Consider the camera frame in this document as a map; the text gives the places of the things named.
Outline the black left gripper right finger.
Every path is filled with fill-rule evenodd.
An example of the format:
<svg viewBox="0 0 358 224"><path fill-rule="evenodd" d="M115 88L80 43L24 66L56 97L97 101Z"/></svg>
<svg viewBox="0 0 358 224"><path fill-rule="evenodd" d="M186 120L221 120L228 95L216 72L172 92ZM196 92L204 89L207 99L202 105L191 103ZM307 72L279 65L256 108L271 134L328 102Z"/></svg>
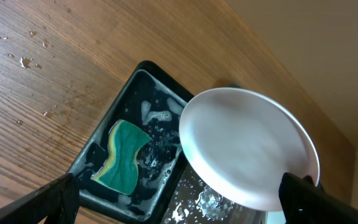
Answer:
<svg viewBox="0 0 358 224"><path fill-rule="evenodd" d="M287 224L358 224L358 210L316 187L310 176L286 172L278 196Z"/></svg>

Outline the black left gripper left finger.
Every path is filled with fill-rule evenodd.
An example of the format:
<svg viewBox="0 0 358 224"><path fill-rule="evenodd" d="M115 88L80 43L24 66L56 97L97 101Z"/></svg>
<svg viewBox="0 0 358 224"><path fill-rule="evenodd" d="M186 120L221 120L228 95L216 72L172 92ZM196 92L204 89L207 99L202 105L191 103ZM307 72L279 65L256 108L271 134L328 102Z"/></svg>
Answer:
<svg viewBox="0 0 358 224"><path fill-rule="evenodd" d="M0 224L41 221L74 224L80 207L79 199L74 175L67 173L0 208Z"/></svg>

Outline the white plate with blue stain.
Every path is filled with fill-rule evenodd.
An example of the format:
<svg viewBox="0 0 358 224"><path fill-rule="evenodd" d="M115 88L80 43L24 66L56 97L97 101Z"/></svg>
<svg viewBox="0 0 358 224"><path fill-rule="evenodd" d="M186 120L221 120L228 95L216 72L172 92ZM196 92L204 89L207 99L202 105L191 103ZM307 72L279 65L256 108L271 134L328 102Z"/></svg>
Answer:
<svg viewBox="0 0 358 224"><path fill-rule="evenodd" d="M214 88L192 98L179 123L186 159L213 190L254 210L279 211L283 174L319 182L315 146L281 104L241 88Z"/></svg>

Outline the green yellow sponge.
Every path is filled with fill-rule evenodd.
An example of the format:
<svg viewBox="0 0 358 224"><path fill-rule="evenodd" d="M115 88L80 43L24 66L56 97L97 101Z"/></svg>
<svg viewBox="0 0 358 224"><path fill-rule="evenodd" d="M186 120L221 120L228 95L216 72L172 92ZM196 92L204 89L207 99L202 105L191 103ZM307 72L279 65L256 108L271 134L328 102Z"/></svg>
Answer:
<svg viewBox="0 0 358 224"><path fill-rule="evenodd" d="M91 180L120 194L133 193L139 176L137 154L150 140L136 125L118 120L109 131L108 158Z"/></svg>

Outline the brown serving tray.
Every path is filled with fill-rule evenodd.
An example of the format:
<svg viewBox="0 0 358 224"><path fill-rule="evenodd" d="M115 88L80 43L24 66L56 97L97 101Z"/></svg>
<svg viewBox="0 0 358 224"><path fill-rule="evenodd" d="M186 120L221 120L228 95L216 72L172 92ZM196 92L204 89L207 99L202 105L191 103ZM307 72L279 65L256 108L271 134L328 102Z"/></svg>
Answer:
<svg viewBox="0 0 358 224"><path fill-rule="evenodd" d="M266 214L224 198L206 184L188 164L161 224L263 224Z"/></svg>

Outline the black water basin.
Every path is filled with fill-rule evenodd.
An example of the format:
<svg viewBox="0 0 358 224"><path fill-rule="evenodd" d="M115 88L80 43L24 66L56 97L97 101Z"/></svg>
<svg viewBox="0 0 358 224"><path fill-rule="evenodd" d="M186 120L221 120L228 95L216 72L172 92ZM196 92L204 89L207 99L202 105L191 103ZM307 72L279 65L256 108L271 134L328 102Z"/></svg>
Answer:
<svg viewBox="0 0 358 224"><path fill-rule="evenodd" d="M123 223L160 223L188 165L178 127L192 97L156 63L138 64L68 170L80 190L80 205ZM106 163L109 131L120 119L150 137L137 154L139 174L129 195L91 180Z"/></svg>

